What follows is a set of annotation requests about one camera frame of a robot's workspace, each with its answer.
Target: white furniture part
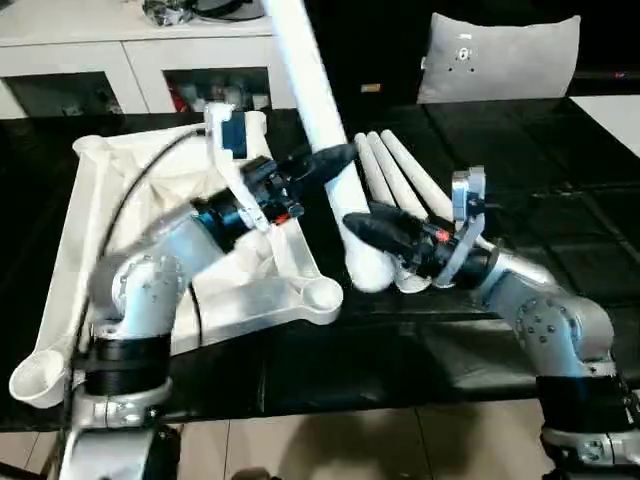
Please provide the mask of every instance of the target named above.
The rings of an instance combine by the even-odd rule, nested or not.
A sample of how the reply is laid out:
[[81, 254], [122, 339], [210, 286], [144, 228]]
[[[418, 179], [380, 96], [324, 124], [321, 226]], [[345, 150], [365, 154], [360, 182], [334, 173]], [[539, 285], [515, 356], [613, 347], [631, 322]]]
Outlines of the white furniture part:
[[0, 10], [0, 119], [25, 116], [6, 77], [105, 72], [124, 113], [166, 113], [175, 108], [164, 72], [228, 68], [265, 69], [271, 105], [295, 107], [266, 16], [158, 27], [142, 0], [17, 0]]

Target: black table surface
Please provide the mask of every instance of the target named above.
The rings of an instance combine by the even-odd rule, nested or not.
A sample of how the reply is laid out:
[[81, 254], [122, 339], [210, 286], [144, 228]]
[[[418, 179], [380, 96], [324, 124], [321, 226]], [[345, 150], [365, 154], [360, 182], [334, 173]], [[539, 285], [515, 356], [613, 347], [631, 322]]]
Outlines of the black table surface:
[[[72, 142], [200, 121], [198, 115], [0, 122], [0, 382], [37, 336], [78, 160]], [[295, 111], [269, 114], [276, 158], [305, 142]], [[448, 191], [454, 170], [484, 165], [486, 237], [546, 265], [610, 313], [622, 373], [640, 386], [640, 160], [569, 99], [398, 107], [345, 116], [350, 136], [390, 128]], [[323, 195], [302, 226], [320, 270], [345, 300], [329, 326], [304, 321], [172, 361], [170, 421], [240, 418], [430, 402], [525, 398], [534, 375], [509, 328], [466, 294], [350, 285]], [[48, 430], [59, 410], [0, 391], [0, 430]]]

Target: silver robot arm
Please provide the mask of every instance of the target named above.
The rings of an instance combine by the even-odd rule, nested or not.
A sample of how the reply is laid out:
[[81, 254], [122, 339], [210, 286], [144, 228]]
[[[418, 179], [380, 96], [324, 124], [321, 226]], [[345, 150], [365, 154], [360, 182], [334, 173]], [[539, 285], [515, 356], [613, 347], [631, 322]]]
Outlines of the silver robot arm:
[[378, 204], [344, 223], [436, 286], [470, 290], [511, 326], [536, 371], [541, 441], [557, 467], [548, 478], [640, 478], [639, 402], [616, 371], [608, 314], [541, 265], [480, 238], [484, 188], [481, 167], [455, 174], [455, 232]]

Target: metal bracket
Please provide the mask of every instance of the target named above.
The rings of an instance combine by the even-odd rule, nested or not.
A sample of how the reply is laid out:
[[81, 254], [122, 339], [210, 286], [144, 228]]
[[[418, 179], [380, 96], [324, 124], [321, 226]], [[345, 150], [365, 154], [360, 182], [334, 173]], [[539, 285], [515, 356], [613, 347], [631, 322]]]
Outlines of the metal bracket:
[[484, 231], [484, 195], [486, 177], [484, 167], [471, 167], [455, 172], [451, 184], [453, 220], [456, 222], [455, 238], [458, 245], [449, 262], [442, 269], [434, 285], [448, 288], [451, 281], [469, 255], [469, 251]]

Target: white tube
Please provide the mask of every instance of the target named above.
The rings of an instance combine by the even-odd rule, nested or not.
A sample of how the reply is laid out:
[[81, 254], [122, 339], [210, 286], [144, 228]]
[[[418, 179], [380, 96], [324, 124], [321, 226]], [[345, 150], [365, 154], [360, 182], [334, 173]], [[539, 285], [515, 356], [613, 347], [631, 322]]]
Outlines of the white tube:
[[447, 194], [442, 191], [440, 186], [390, 130], [385, 130], [381, 136], [398, 165], [400, 165], [400, 168], [402, 168], [431, 211], [436, 216], [453, 222], [453, 205]]
[[[355, 137], [356, 147], [358, 147], [358, 154], [360, 156], [360, 163], [364, 170], [365, 180], [371, 190], [371, 197], [376, 202], [385, 203], [396, 206], [396, 202], [393, 200], [393, 195], [389, 186], [384, 179], [380, 165], [376, 160], [376, 157], [371, 150], [371, 146], [367, 141], [367, 137], [363, 133], [358, 133]], [[394, 282], [402, 293], [418, 293], [431, 285], [431, 280], [419, 277], [411, 272], [402, 268], [402, 264], [399, 260], [392, 258], [396, 268], [396, 275]]]
[[410, 213], [420, 220], [427, 220], [429, 218], [429, 214], [420, 203], [417, 195], [413, 193], [411, 185], [409, 185], [407, 179], [404, 178], [404, 175], [393, 160], [393, 157], [389, 153], [389, 150], [387, 150], [387, 147], [382, 143], [380, 135], [376, 132], [369, 132], [367, 140], [369, 141], [369, 145], [371, 145], [371, 149], [376, 156], [378, 165], [380, 165], [380, 168], [384, 173], [384, 178], [389, 184], [393, 197], [398, 202], [398, 206], [405, 212]]
[[360, 163], [364, 170], [364, 177], [369, 185], [371, 191], [371, 197], [376, 202], [385, 203], [393, 207], [396, 206], [396, 202], [393, 199], [389, 185], [384, 179], [380, 165], [376, 160], [376, 157], [371, 150], [371, 145], [367, 142], [367, 137], [364, 133], [358, 133], [355, 136], [356, 147], [358, 147], [358, 155], [360, 156]]
[[[303, 1], [263, 0], [263, 5], [271, 16], [312, 151], [347, 143]], [[347, 213], [368, 211], [355, 165], [345, 168], [325, 189], [342, 236], [351, 280], [356, 288], [365, 292], [383, 290], [393, 280], [391, 260], [342, 224], [342, 217]]]

